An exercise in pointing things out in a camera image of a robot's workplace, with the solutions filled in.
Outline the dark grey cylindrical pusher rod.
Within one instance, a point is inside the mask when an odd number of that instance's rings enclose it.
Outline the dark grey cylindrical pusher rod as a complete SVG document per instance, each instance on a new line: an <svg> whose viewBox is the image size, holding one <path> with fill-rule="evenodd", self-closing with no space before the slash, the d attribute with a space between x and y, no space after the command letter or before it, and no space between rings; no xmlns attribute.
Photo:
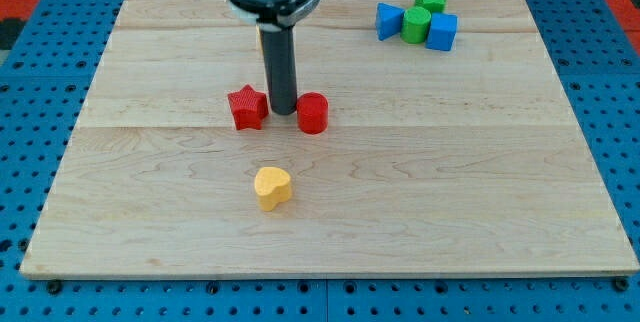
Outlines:
<svg viewBox="0 0 640 322"><path fill-rule="evenodd" d="M293 28L259 31L268 97L271 110L278 115L296 111L297 77Z"/></svg>

